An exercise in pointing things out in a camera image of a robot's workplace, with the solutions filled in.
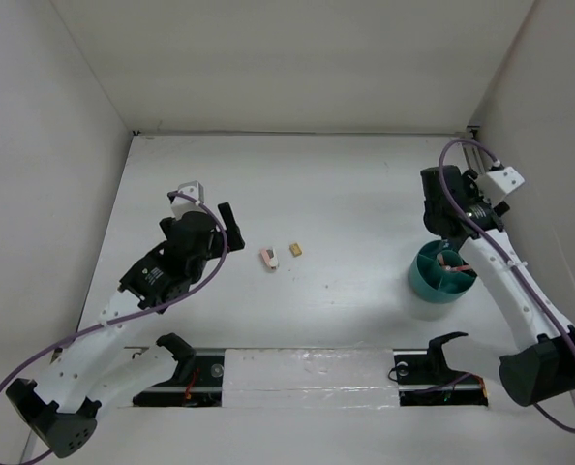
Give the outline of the pink eraser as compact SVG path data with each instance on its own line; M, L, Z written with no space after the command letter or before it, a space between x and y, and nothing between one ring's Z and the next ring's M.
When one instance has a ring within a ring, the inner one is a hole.
M259 250L259 254L265 266L272 271L275 271L279 266L279 260L276 250L273 247L264 247Z

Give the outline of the small yellow sharpener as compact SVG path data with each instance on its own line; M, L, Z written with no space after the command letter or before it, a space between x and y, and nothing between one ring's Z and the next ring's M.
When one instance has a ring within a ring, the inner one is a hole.
M302 250L297 243L292 243L289 248L293 256L300 256L302 254Z

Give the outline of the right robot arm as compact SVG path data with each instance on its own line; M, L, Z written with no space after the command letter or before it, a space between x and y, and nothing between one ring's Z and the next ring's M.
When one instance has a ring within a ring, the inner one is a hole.
M409 284L429 303L451 303L481 281L509 326L516 349L494 357L495 373L522 407L575 389L575 325L539 289L501 217L525 180L494 165L484 174L454 165L420 173L424 224L437 240L409 268Z

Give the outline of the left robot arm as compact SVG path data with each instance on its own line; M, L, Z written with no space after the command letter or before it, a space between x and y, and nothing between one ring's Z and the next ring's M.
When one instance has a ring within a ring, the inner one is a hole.
M108 407L157 383L183 384L193 375L195 349L168 333L142 355L114 368L112 362L144 324L210 282L208 262L225 262L245 242L231 206L212 213L189 195L171 198L161 220L164 240L120 279L97 322L56 344L61 354L33 379L13 374L5 394L48 452L63 459L79 451Z

